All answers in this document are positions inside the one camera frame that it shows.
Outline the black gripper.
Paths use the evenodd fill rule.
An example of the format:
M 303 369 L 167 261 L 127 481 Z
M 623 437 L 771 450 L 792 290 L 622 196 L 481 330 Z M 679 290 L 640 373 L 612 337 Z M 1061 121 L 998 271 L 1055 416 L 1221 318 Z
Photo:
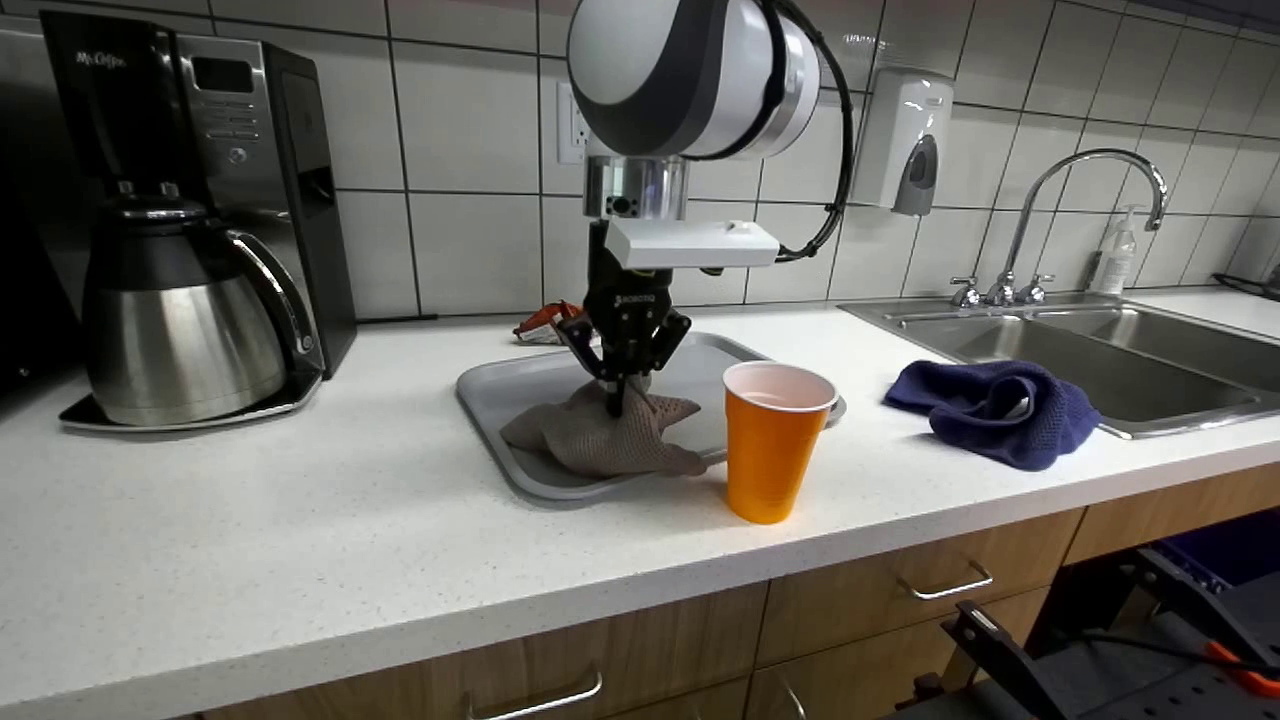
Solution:
M 667 360 L 688 337 L 692 321 L 674 305 L 674 271 L 667 268 L 623 268 L 607 250 L 607 224 L 587 224 L 587 295 L 584 313 L 598 342 L 579 342 L 574 357 L 605 394 L 605 413 L 612 422 L 623 416 L 623 373 L 645 369 L 634 376 L 634 389 L 659 394 L 667 389 Z

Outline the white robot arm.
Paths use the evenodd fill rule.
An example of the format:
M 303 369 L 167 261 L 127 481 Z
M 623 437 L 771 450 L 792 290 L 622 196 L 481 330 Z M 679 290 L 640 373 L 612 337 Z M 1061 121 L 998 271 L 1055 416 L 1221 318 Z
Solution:
M 567 345 L 622 416 L 688 337 L 678 268 L 797 261 L 756 221 L 688 221 L 683 167 L 787 148 L 820 99 L 820 50 L 784 0 L 579 0 L 567 81 L 605 144 L 587 167 L 587 330 Z

